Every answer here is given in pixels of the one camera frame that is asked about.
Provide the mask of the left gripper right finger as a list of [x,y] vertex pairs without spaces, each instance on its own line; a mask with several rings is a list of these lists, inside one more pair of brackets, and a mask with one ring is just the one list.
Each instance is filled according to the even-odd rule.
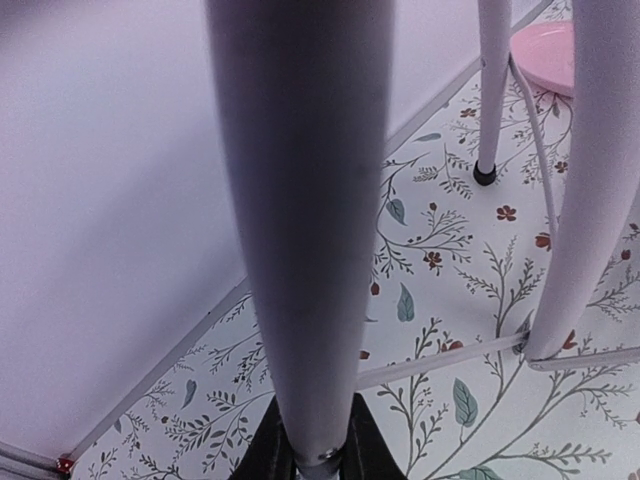
[[364,399],[354,395],[340,478],[345,480],[406,480],[396,464]]

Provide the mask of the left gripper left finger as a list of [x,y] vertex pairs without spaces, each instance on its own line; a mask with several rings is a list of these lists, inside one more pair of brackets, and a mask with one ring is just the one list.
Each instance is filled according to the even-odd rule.
[[292,480],[295,461],[276,398],[273,398],[232,480]]

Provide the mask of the lilac music stand with tripod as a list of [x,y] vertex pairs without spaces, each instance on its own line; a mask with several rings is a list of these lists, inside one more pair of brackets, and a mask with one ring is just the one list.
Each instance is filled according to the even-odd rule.
[[[511,6],[479,3],[482,187],[497,180],[496,143],[503,85],[529,85],[510,52]],[[575,91],[620,93],[639,86],[639,5],[576,1],[571,6]],[[236,222],[259,334],[284,429],[294,479],[341,479],[354,395],[379,382],[457,365],[483,352],[520,347],[536,372],[622,362],[639,368],[639,343],[592,358],[560,358],[590,294],[581,283],[563,302],[540,297],[525,332],[443,356],[363,370],[370,275],[377,244],[383,149],[391,77],[394,5],[390,1],[211,1],[207,20],[219,116]],[[553,258],[548,282],[585,263],[613,220],[579,222],[577,210],[607,196],[638,201],[639,148],[617,161],[631,171],[620,187],[587,158],[589,175],[567,183],[556,202],[544,190]]]

